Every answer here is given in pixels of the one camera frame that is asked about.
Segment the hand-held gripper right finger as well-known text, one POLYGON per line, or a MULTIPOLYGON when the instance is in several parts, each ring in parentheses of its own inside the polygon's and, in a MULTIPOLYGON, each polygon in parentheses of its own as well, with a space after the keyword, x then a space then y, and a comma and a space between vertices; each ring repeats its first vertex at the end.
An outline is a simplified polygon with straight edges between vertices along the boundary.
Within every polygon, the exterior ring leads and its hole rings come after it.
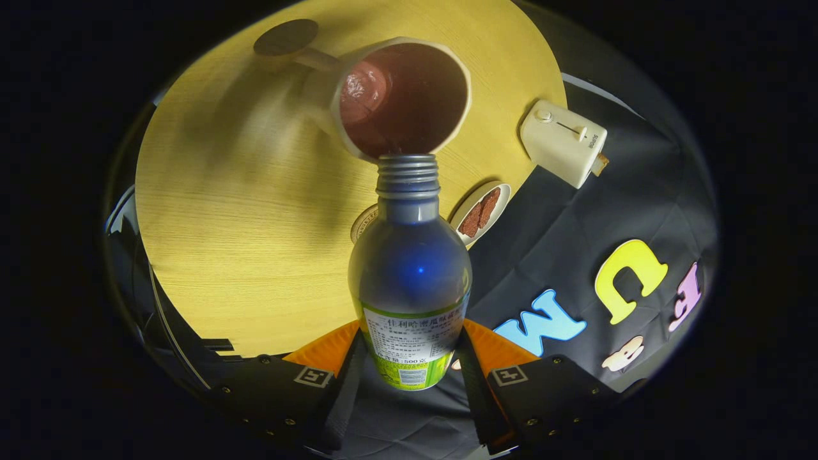
POLYGON ((566 355, 539 358, 469 319, 456 352, 478 439, 490 454, 573 447, 623 399, 566 355))

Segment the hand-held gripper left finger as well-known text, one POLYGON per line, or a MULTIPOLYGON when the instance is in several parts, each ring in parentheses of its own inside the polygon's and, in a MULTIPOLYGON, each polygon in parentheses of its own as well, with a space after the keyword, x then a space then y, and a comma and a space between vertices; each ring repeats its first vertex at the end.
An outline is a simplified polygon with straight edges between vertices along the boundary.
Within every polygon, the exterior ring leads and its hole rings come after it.
POLYGON ((287 449, 333 454, 350 423, 366 360, 359 321, 284 357, 244 361, 208 391, 227 416, 287 449))

